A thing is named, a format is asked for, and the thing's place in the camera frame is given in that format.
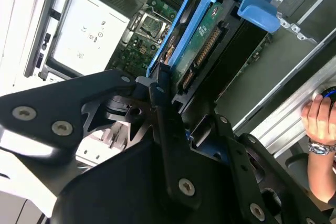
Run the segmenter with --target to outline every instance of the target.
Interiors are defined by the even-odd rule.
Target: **wristwatch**
[[[309,141],[308,143],[309,151],[318,155],[327,155],[329,152],[336,151],[335,145],[326,145],[318,142]]]

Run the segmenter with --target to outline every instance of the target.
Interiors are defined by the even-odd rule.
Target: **blue cable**
[[[336,90],[330,91],[328,94],[325,95],[325,97],[329,97],[329,96],[331,96],[334,93],[336,93]]]

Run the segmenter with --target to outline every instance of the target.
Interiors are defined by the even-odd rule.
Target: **silver screw head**
[[[227,123],[227,120],[226,120],[226,118],[225,118],[225,117],[223,117],[223,116],[221,116],[221,117],[220,117],[220,120],[221,120],[223,123]]]
[[[250,211],[259,221],[264,221],[265,220],[264,211],[257,204],[252,203],[250,205]]]
[[[125,82],[130,82],[130,78],[126,77],[126,76],[122,76],[121,80],[125,81]]]
[[[178,184],[180,191],[186,196],[193,196],[195,194],[195,187],[189,179],[181,178]]]
[[[28,106],[19,106],[13,109],[13,117],[22,121],[30,121],[37,115],[36,110]]]
[[[315,222],[308,217],[306,218],[306,222],[307,222],[307,224],[315,224]]]
[[[256,143],[256,140],[254,139],[254,137],[248,136],[248,139],[252,142],[252,143]]]
[[[159,90],[160,92],[164,93],[163,88],[161,88],[161,87],[156,87],[156,89]]]
[[[68,136],[74,128],[67,121],[57,121],[51,126],[52,131],[59,136]]]

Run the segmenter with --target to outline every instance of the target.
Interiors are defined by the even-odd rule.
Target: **human hand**
[[[330,105],[330,98],[323,98],[319,94],[302,110],[301,118],[306,134],[314,142],[326,145],[336,144],[336,103],[331,110]]]

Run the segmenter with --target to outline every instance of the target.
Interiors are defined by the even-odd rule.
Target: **blue plastic bracket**
[[[185,30],[178,46],[175,48],[174,53],[168,62],[168,65],[171,66],[171,70],[174,69],[174,66],[175,66],[174,63],[176,62],[177,59],[180,58],[184,49],[186,48],[187,44],[192,38],[209,4],[211,2],[214,3],[216,1],[217,0],[201,0],[201,2],[199,3],[190,23],[187,26],[187,29]],[[262,28],[263,30],[269,33],[274,33],[276,30],[279,29],[280,21],[277,18],[277,9],[270,3],[271,0],[237,0],[237,1],[240,2],[238,15],[241,18],[255,24],[256,26]],[[182,7],[179,10],[179,13],[177,14],[177,17],[175,18],[175,21],[173,22],[172,28],[167,34],[163,44],[161,45],[159,50],[156,52],[156,55],[154,56],[151,64],[149,65],[147,69],[147,73],[146,73],[147,77],[150,76],[152,68],[153,66],[155,66],[156,61],[159,55],[161,54],[162,49],[164,48],[164,45],[167,43],[167,40],[170,37],[170,34],[174,30],[177,22],[179,21],[180,16],[183,10],[185,9],[187,2],[188,0],[184,0]]]

